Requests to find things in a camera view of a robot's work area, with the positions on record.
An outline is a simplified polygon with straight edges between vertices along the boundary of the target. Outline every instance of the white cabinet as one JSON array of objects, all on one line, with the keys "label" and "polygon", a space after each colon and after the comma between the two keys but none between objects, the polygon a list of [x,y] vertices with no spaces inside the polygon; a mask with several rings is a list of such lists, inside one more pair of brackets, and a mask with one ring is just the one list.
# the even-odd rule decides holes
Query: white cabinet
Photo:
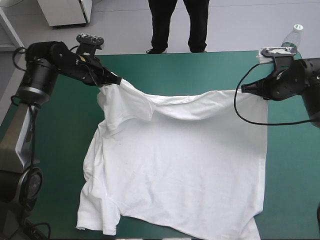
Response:
[{"label": "white cabinet", "polygon": [[37,0],[49,26],[90,22],[92,0]]}]

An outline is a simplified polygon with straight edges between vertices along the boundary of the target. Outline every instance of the bottle cap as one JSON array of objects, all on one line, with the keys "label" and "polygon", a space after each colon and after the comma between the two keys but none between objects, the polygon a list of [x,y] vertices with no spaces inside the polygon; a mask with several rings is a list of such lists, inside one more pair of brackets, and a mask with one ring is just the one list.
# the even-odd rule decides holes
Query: bottle cap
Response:
[{"label": "bottle cap", "polygon": [[295,33],[301,33],[303,29],[304,29],[304,26],[302,26],[301,24],[295,24],[293,26],[293,31]]}]

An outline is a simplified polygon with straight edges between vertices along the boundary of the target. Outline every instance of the shoe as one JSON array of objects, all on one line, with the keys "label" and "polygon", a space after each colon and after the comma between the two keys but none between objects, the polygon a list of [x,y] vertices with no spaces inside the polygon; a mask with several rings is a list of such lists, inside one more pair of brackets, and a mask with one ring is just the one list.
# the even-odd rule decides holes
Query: shoe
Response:
[{"label": "shoe", "polygon": [[167,53],[167,49],[165,50],[158,50],[158,49],[149,49],[148,51],[146,51],[146,54],[166,54]]}]

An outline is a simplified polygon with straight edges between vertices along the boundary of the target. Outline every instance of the black pants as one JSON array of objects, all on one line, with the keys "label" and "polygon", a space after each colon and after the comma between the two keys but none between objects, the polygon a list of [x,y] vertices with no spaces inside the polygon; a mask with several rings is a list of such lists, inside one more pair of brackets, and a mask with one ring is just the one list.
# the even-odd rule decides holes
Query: black pants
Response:
[{"label": "black pants", "polygon": [[[171,15],[178,0],[148,0],[152,14],[152,48],[164,50],[168,47]],[[207,46],[209,0],[183,0],[190,16],[188,45],[193,53],[203,52]]]}]

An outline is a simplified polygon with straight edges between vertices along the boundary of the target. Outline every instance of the green table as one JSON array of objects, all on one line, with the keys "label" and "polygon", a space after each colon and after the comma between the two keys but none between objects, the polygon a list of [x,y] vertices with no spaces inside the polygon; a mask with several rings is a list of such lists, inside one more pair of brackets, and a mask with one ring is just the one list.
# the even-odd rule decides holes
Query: green table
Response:
[{"label": "green table", "polygon": [[[198,95],[234,89],[257,63],[256,51],[100,56],[103,65],[137,89],[156,95]],[[246,83],[272,70],[261,65]],[[50,102],[37,119],[36,156],[44,182],[34,223],[49,222],[52,238],[107,239],[100,231],[75,229],[83,178],[82,164],[99,122],[98,89],[60,76]],[[16,110],[11,106],[0,139]],[[269,102],[269,122],[308,119],[300,96]],[[268,128],[266,186],[263,212],[256,216],[262,239],[317,239],[316,208],[320,201],[320,130],[310,123]],[[116,238],[159,239],[186,236],[171,228],[122,217]]]}]

